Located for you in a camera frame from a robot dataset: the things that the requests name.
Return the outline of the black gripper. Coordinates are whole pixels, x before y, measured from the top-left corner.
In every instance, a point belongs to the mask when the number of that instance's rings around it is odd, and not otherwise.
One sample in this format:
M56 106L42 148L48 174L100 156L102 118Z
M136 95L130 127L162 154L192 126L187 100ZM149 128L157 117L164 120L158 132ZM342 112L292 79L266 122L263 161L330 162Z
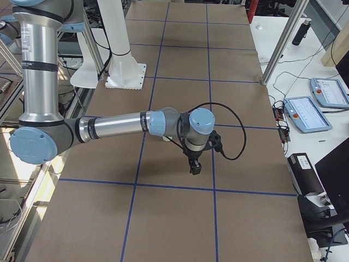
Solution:
M199 157L201 156L202 152L202 150L192 151L190 149L186 149L185 151L185 155L188 157L190 173L192 175L198 175L201 173L202 165L199 163Z

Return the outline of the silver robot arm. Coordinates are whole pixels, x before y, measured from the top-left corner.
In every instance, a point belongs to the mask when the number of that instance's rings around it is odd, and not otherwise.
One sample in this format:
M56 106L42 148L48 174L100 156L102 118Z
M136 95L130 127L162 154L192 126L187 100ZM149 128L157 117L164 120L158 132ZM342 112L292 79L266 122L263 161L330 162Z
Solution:
M147 132L178 138L190 172L201 171L199 156L218 143L215 117L201 106L179 113L173 108L133 114L65 119L58 110L58 40L60 29L82 31L83 1L14 1L21 26L25 111L10 138L22 161L43 164L71 147L109 136Z

